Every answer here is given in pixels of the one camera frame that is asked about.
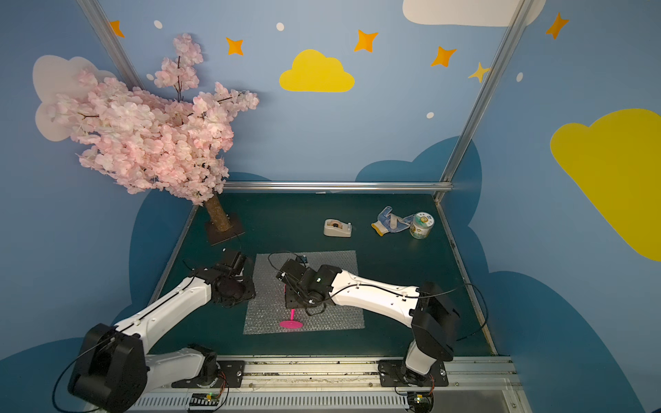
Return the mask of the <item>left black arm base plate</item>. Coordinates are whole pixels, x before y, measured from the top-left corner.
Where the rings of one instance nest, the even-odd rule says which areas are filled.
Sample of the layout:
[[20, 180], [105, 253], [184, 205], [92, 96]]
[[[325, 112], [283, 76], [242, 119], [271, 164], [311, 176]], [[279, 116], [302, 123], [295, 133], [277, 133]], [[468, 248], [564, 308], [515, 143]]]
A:
[[244, 377], [245, 361], [217, 360], [212, 366], [207, 363], [201, 373], [187, 380], [172, 383], [172, 388], [220, 389], [221, 387], [239, 388]]

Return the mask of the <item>clear bubble wrap sheet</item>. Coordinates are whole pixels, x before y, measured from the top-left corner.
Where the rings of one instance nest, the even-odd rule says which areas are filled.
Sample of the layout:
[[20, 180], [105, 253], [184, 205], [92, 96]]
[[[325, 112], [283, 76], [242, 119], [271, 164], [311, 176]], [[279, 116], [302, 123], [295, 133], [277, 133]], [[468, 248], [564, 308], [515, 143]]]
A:
[[287, 259], [296, 255], [288, 252], [259, 254], [253, 272], [256, 298], [248, 303], [244, 321], [244, 334], [266, 335], [275, 333], [302, 333], [325, 330], [361, 330], [365, 327], [363, 310], [351, 306], [327, 304], [325, 311], [313, 309], [307, 313], [296, 309], [296, 319], [303, 323], [299, 330], [279, 326], [289, 319], [290, 309], [284, 304], [285, 284], [277, 280], [276, 272]]

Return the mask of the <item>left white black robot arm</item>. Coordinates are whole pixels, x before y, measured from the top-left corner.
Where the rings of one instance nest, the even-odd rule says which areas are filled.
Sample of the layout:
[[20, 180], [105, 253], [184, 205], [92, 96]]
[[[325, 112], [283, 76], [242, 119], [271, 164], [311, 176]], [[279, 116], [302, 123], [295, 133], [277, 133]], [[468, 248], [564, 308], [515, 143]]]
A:
[[179, 351], [151, 354], [151, 348], [189, 314], [209, 302], [234, 306], [255, 297], [251, 264], [240, 254], [224, 263], [198, 268], [147, 308], [115, 325], [88, 331], [76, 359], [67, 367], [67, 391], [95, 411], [125, 412], [146, 393], [170, 385], [220, 389], [222, 399], [240, 380], [217, 361], [215, 351], [190, 344]]

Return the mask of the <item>pink plastic wine glass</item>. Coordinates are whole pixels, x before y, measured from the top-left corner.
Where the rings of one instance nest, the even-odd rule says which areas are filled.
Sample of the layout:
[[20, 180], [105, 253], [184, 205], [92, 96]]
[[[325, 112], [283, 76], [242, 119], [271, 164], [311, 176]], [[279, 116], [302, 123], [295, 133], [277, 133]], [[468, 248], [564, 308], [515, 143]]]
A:
[[283, 320], [279, 323], [279, 326], [287, 330], [299, 330], [303, 327], [303, 323], [296, 319], [296, 309], [291, 309], [289, 313], [289, 319]]

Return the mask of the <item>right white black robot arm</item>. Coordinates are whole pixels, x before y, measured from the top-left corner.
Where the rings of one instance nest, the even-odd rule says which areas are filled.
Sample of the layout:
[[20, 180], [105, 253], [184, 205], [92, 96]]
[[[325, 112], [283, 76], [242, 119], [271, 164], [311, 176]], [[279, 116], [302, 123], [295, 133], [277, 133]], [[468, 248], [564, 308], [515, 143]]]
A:
[[449, 299], [453, 290], [444, 291], [433, 282], [417, 286], [396, 286], [368, 280], [339, 267], [322, 265], [314, 270], [293, 259], [276, 271], [285, 285], [286, 306], [302, 309], [312, 317], [311, 309], [327, 306], [350, 306], [393, 319], [409, 328], [413, 340], [400, 363], [381, 361], [385, 376], [383, 386], [422, 386], [440, 378], [444, 363], [454, 359], [454, 345], [482, 332], [480, 327], [458, 336], [461, 315]]

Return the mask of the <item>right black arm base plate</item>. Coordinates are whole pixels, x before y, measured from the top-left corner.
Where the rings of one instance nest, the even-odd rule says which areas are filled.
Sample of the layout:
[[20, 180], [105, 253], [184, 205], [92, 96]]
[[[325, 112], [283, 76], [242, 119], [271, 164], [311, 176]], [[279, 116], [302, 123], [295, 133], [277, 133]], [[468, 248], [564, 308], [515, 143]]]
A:
[[435, 361], [426, 374], [409, 369], [402, 359], [380, 360], [377, 372], [382, 387], [446, 387], [448, 374], [442, 361]]

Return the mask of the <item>beige tape dispenser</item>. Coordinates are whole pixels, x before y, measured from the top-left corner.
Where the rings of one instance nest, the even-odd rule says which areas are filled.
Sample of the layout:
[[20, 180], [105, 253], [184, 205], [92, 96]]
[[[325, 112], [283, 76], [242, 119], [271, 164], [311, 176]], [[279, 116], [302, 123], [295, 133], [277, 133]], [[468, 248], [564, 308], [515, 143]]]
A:
[[324, 223], [323, 234], [327, 237], [351, 237], [351, 223], [328, 219]]

